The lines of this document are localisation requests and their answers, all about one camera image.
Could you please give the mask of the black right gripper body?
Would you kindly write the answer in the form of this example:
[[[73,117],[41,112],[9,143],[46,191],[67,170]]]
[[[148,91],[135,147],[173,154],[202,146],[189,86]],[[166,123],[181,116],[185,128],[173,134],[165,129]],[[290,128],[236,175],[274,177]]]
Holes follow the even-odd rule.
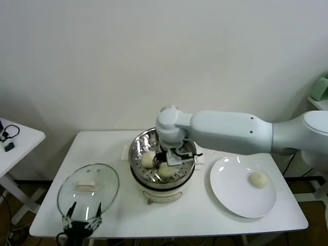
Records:
[[[166,152],[158,152],[155,154],[153,158],[153,163],[155,165],[160,165],[163,162],[167,161],[167,153]]]

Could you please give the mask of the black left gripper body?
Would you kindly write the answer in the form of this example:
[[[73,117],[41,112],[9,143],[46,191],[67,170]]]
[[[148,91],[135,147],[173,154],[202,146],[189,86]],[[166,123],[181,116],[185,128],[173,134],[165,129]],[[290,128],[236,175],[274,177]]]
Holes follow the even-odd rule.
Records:
[[[93,234],[93,229],[88,222],[74,221],[71,227],[64,227],[64,234],[67,237],[67,246],[82,246],[84,239]]]

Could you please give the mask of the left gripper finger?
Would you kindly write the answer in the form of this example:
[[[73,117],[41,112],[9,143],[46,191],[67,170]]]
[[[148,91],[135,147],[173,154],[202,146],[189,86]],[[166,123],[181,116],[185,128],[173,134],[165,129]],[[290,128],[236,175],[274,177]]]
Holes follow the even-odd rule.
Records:
[[[73,226],[76,224],[76,221],[72,219],[72,215],[74,212],[76,206],[76,201],[73,203],[73,205],[68,209],[66,215],[62,216],[62,222],[64,229],[70,229],[73,228]]]
[[[99,203],[99,206],[97,208],[95,217],[93,219],[89,220],[88,225],[86,226],[86,229],[98,229],[98,227],[102,224],[102,212],[101,212],[101,202]]]

